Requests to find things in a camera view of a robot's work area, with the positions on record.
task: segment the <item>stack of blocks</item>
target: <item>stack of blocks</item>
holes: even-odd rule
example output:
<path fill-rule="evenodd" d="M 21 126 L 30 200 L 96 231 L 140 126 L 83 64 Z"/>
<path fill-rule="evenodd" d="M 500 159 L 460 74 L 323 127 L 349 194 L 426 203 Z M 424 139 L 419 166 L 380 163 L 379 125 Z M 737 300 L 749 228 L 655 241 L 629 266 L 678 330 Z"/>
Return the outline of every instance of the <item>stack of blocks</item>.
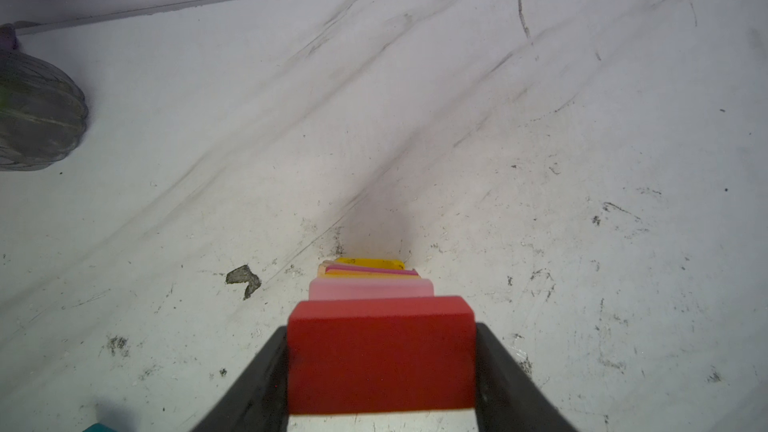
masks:
<path fill-rule="evenodd" d="M 288 319 L 291 414 L 475 406 L 475 316 L 400 261 L 323 262 Z"/>

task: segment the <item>teal object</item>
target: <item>teal object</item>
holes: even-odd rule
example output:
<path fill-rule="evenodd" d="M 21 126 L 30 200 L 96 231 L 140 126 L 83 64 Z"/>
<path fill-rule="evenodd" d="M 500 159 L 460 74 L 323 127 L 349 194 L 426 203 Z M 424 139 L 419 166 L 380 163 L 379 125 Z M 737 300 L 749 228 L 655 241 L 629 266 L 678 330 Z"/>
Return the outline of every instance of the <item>teal object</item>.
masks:
<path fill-rule="evenodd" d="M 91 427 L 85 429 L 83 432 L 117 432 L 106 425 L 94 424 Z"/>

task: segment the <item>dirt spot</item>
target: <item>dirt spot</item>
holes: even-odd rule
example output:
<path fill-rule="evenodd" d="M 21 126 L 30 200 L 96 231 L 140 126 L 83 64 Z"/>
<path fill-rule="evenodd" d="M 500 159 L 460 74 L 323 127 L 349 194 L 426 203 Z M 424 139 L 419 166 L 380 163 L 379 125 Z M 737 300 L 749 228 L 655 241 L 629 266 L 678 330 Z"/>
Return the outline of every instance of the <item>dirt spot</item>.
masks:
<path fill-rule="evenodd" d="M 115 336 L 107 340 L 107 350 L 112 356 L 117 354 L 123 357 L 128 356 L 128 339 L 125 337 Z"/>
<path fill-rule="evenodd" d="M 758 29 L 751 28 L 746 37 L 746 42 L 750 44 L 750 48 L 754 55 L 760 58 L 763 62 L 767 61 L 768 50 L 766 50 L 765 44 L 763 43 L 763 37 L 760 35 Z"/>
<path fill-rule="evenodd" d="M 150 375 L 154 374 L 159 369 L 160 367 L 157 365 L 153 365 L 152 367 L 146 368 L 142 373 L 142 375 L 139 376 L 139 380 L 146 380 Z"/>
<path fill-rule="evenodd" d="M 227 274 L 225 280 L 227 284 L 248 284 L 245 287 L 245 296 L 243 297 L 243 300 L 250 298 L 250 296 L 261 287 L 261 279 L 255 273 L 250 271 L 248 264 L 241 265 Z"/>
<path fill-rule="evenodd" d="M 336 231 L 333 233 L 333 254 L 337 257 L 344 256 L 344 246 L 341 244 L 341 227 L 336 227 Z"/>
<path fill-rule="evenodd" d="M 712 367 L 712 374 L 708 378 L 706 378 L 707 382 L 710 382 L 711 384 L 714 384 L 715 382 L 722 382 L 723 378 L 720 376 L 720 374 L 717 373 L 717 370 L 715 370 L 714 367 Z"/>
<path fill-rule="evenodd" d="M 288 268 L 286 268 L 283 274 L 291 274 L 291 277 L 295 277 L 297 275 L 304 275 L 304 272 L 296 268 L 294 264 L 291 264 Z"/>
<path fill-rule="evenodd" d="M 311 234 L 311 235 L 317 234 L 317 226 L 306 217 L 301 219 L 301 227 L 304 229 L 304 231 L 307 234 Z"/>
<path fill-rule="evenodd" d="M 635 238 L 640 234 L 645 234 L 646 232 L 650 232 L 650 230 L 647 228 L 636 228 L 629 234 L 625 235 L 624 238 Z"/>
<path fill-rule="evenodd" d="M 648 188 L 648 187 L 640 187 L 638 189 L 638 192 L 641 194 L 654 194 L 656 196 L 661 195 L 661 192 L 659 192 L 658 190 L 653 190 L 652 188 Z"/>
<path fill-rule="evenodd" d="M 533 364 L 531 363 L 531 359 L 526 357 L 519 365 L 520 368 L 523 369 L 523 372 L 525 372 L 525 375 L 527 375 L 528 378 L 533 379 Z"/>
<path fill-rule="evenodd" d="M 622 370 L 622 374 L 624 373 L 623 370 L 627 369 L 627 364 L 625 362 L 613 362 L 612 360 L 608 360 L 606 358 L 599 358 L 598 362 L 600 362 L 601 365 L 605 367 L 610 367 L 612 369 L 616 370 Z"/>
<path fill-rule="evenodd" d="M 616 314 L 614 314 L 614 316 L 612 317 L 612 319 L 613 319 L 613 320 L 615 320 L 616 322 L 619 322 L 619 323 L 620 323 L 620 324 L 622 324 L 622 325 L 629 325 L 629 321 L 628 321 L 627 319 L 625 319 L 625 318 L 621 318 L 621 317 L 619 317 L 619 316 L 618 316 L 618 315 L 616 315 Z"/>

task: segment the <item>dirty floor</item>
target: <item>dirty floor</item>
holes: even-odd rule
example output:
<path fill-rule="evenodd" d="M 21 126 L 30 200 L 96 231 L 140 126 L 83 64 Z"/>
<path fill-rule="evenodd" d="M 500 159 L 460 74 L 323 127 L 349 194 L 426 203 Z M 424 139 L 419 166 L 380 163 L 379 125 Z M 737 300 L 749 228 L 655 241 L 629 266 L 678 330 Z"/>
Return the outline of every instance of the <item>dirty floor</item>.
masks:
<path fill-rule="evenodd" d="M 581 430 L 764 430 L 767 11 L 237 0 L 23 36 L 92 122 L 0 176 L 0 429 L 190 429 L 347 254 L 466 297 Z"/>

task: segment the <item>scuff mark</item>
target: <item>scuff mark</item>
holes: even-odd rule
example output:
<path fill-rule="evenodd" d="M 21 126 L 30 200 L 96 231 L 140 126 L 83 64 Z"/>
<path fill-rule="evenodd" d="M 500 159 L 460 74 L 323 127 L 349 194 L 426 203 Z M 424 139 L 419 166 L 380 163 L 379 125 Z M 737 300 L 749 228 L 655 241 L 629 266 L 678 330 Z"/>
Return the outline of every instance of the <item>scuff mark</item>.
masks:
<path fill-rule="evenodd" d="M 688 0 L 688 4 L 690 4 L 690 10 L 694 13 L 694 27 L 699 26 L 699 20 L 696 18 L 696 9 L 694 8 L 694 2 L 692 0 Z"/>
<path fill-rule="evenodd" d="M 614 368 L 616 370 L 621 370 L 622 374 L 624 373 L 624 370 L 627 369 L 627 364 L 625 362 L 613 362 L 613 361 L 608 360 L 608 359 L 603 358 L 603 357 L 598 359 L 598 362 L 600 362 L 600 364 L 604 365 L 605 367 L 610 367 L 610 368 Z"/>
<path fill-rule="evenodd" d="M 646 232 L 650 232 L 650 230 L 648 230 L 647 228 L 639 228 L 625 235 L 624 238 L 635 238 L 640 234 L 645 234 Z"/>
<path fill-rule="evenodd" d="M 552 113 L 558 113 L 558 112 L 560 112 L 562 109 L 564 109 L 565 107 L 568 107 L 568 106 L 570 106 L 570 105 L 571 105 L 571 104 L 574 102 L 574 100 L 576 99 L 576 96 L 577 96 L 577 95 L 578 95 L 578 92 L 576 92 L 576 93 L 574 94 L 574 96 L 573 96 L 573 97 L 571 97 L 570 99 L 566 100 L 566 101 L 565 101 L 565 103 L 564 103 L 563 105 L 561 105 L 561 106 L 560 106 L 560 107 L 558 107 L 557 109 L 553 110 L 553 111 L 552 111 Z"/>
<path fill-rule="evenodd" d="M 473 127 L 473 128 L 472 128 L 472 129 L 471 129 L 469 132 L 467 132 L 466 134 L 464 134 L 464 136 L 463 136 L 461 139 L 457 140 L 457 141 L 456 141 L 456 142 L 453 144 L 453 148 L 455 149 L 456 147 L 458 147 L 459 145 L 461 145 L 461 143 L 462 143 L 462 142 L 464 142 L 466 139 L 468 139 L 468 138 L 469 138 L 469 137 L 470 137 L 472 134 L 474 134 L 475 132 L 477 132 L 478 130 L 480 130 L 480 129 L 481 129 L 481 128 L 482 128 L 482 127 L 485 125 L 485 123 L 488 121 L 488 119 L 490 119 L 490 118 L 491 118 L 491 116 L 485 116 L 485 117 L 483 117 L 483 119 L 482 119 L 480 122 L 477 122 L 477 123 L 475 124 L 475 126 L 474 126 L 474 127 Z"/>
<path fill-rule="evenodd" d="M 636 216 L 635 214 L 633 214 L 632 212 L 629 212 L 628 210 L 625 210 L 625 209 L 617 206 L 616 204 L 613 204 L 612 202 L 603 202 L 603 210 L 605 210 L 606 212 L 610 212 L 610 209 L 608 207 L 612 207 L 612 208 L 615 208 L 616 210 L 619 210 L 620 212 L 623 212 L 625 214 L 629 214 L 630 216 L 634 217 L 635 220 L 637 220 L 638 222 L 642 222 L 643 221 L 642 218 Z"/>
<path fill-rule="evenodd" d="M 523 0 L 518 0 L 518 15 L 520 16 L 520 25 L 523 26 L 523 32 L 525 32 L 525 38 L 530 39 L 531 31 L 525 25 L 525 16 L 523 15 Z"/>
<path fill-rule="evenodd" d="M 358 0 L 345 0 L 340 7 L 336 10 L 336 12 L 331 15 L 331 18 L 329 18 L 324 24 L 322 24 L 322 31 L 315 36 L 314 39 L 312 39 L 309 43 L 307 43 L 304 47 L 299 50 L 299 52 L 293 54 L 293 57 L 291 57 L 292 60 L 295 60 L 299 58 L 300 56 L 304 55 L 304 57 L 309 57 L 313 53 L 315 53 L 316 50 L 318 50 L 323 44 L 327 43 L 331 39 L 331 28 L 339 22 L 341 19 L 344 18 L 344 16 L 347 14 L 347 12 L 350 11 L 353 5 L 357 3 Z"/>
<path fill-rule="evenodd" d="M 649 187 L 639 187 L 638 192 L 641 194 L 656 194 L 657 196 L 661 195 L 661 192 L 659 192 L 658 190 L 653 190 L 652 188 L 649 188 Z"/>
<path fill-rule="evenodd" d="M 89 302 L 93 302 L 93 301 L 94 301 L 94 300 L 96 300 L 97 298 L 102 298 L 102 297 L 103 297 L 103 296 L 105 296 L 105 295 L 107 294 L 107 292 L 109 292 L 110 290 L 112 290 L 112 289 L 110 289 L 110 288 L 109 288 L 109 289 L 107 289 L 107 291 L 106 291 L 106 292 L 103 292 L 103 293 L 101 293 L 101 294 L 99 294 L 99 295 L 95 295 L 95 296 L 91 297 L 91 298 L 90 298 L 89 300 L 87 300 L 87 301 L 82 301 L 82 302 L 80 302 L 79 304 L 75 304 L 75 305 L 73 305 L 73 306 L 72 306 L 72 308 L 74 308 L 74 307 L 80 307 L 82 304 L 87 304 L 87 303 L 89 303 Z"/>
<path fill-rule="evenodd" d="M 707 382 L 710 382 L 711 384 L 714 384 L 715 382 L 721 382 L 723 378 L 720 376 L 720 374 L 717 373 L 717 370 L 715 370 L 715 367 L 712 367 L 712 374 L 708 378 L 706 378 Z"/>

